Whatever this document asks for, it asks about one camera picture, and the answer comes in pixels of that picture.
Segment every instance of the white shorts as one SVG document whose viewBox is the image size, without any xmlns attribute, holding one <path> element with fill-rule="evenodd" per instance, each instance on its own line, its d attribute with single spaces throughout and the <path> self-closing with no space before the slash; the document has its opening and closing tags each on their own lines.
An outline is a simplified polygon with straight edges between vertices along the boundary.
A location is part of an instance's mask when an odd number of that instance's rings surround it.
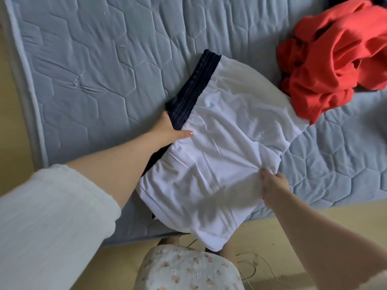
<svg viewBox="0 0 387 290">
<path fill-rule="evenodd" d="M 174 128 L 194 136 L 172 144 L 136 190 L 166 226 L 219 251 L 263 206 L 259 170 L 277 173 L 309 121 L 260 73 L 208 50 L 172 104 Z"/>
</svg>

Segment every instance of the hexagonal quilting pattern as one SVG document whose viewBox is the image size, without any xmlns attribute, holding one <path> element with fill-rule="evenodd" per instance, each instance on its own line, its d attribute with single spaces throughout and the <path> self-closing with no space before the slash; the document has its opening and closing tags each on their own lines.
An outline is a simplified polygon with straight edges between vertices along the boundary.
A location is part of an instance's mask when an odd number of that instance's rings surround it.
<svg viewBox="0 0 387 290">
<path fill-rule="evenodd" d="M 51 165 L 146 130 L 206 48 L 278 83 L 278 42 L 326 0 L 7 1 Z M 293 141 L 280 171 L 301 199 L 326 208 L 387 197 L 386 95 L 356 94 Z M 250 219 L 270 214 L 260 204 Z M 137 196 L 117 228 L 107 243 L 170 232 Z"/>
</svg>

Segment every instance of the white knit sleeve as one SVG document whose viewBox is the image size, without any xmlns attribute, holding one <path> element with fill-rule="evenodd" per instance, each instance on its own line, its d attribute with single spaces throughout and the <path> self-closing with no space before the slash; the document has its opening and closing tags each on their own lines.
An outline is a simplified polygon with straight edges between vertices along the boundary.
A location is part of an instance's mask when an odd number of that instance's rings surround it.
<svg viewBox="0 0 387 290">
<path fill-rule="evenodd" d="M 69 290 L 113 234 L 116 201 L 65 165 L 0 198 L 0 289 Z"/>
</svg>

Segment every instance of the red cloth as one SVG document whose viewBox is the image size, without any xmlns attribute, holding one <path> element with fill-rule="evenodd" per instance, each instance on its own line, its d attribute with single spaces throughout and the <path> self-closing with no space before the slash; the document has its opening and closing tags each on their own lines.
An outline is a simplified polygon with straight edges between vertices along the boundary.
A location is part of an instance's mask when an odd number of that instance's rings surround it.
<svg viewBox="0 0 387 290">
<path fill-rule="evenodd" d="M 280 89 L 297 115 L 314 124 L 325 111 L 348 103 L 357 84 L 387 86 L 387 9 L 349 0 L 305 17 L 294 38 L 279 44 L 277 57 L 290 74 Z"/>
</svg>

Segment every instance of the floor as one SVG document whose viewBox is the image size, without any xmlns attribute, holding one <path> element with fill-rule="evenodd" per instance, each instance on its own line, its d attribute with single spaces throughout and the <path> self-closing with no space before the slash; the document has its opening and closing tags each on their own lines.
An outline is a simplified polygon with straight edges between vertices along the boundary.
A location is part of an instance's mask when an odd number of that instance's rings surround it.
<svg viewBox="0 0 387 290">
<path fill-rule="evenodd" d="M 15 85 L 10 73 L 5 41 L 0 33 L 0 195 L 25 181 L 33 168 L 29 142 Z M 328 209 L 327 217 L 357 231 L 387 249 L 387 200 L 375 203 Z M 181 238 L 188 245 L 192 236 Z M 292 288 L 310 285 L 302 265 L 292 251 L 278 221 L 274 218 L 243 224 L 234 234 L 232 242 L 237 253 L 248 253 L 240 260 L 254 261 L 257 273 L 250 279 L 259 289 L 285 289 L 273 279 L 268 265 L 281 281 Z M 111 248 L 101 248 L 72 290 L 128 290 L 131 289 L 143 256 L 157 240 Z M 203 248 L 199 242 L 194 248 Z M 246 263 L 238 267 L 246 276 L 253 268 Z"/>
</svg>

